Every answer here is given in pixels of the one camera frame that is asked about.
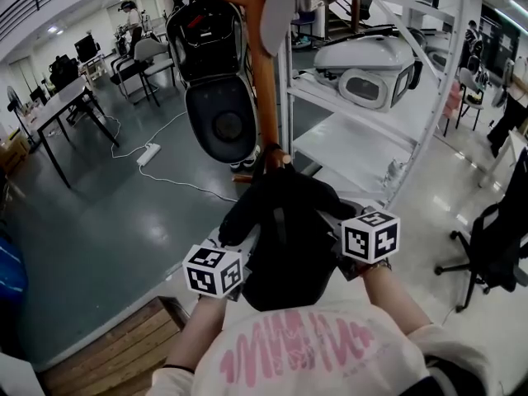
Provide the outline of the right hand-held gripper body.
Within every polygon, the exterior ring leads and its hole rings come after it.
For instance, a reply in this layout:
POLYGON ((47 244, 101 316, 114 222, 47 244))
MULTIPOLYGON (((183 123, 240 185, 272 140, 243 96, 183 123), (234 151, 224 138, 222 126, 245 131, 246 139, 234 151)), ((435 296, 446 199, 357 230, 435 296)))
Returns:
POLYGON ((332 253, 347 281, 399 251, 401 219, 396 214, 373 207, 366 207, 356 217, 345 220, 321 211, 318 214, 330 227, 328 234, 334 241, 332 253))

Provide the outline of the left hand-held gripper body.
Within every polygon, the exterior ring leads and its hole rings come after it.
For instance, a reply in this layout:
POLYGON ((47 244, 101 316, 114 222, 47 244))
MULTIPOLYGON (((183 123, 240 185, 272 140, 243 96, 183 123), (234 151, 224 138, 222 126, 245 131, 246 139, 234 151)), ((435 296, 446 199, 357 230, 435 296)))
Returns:
POLYGON ((248 261, 254 246, 255 238, 235 247, 222 246, 212 238, 193 245, 182 263, 187 289, 200 296, 238 300, 251 274, 248 261))

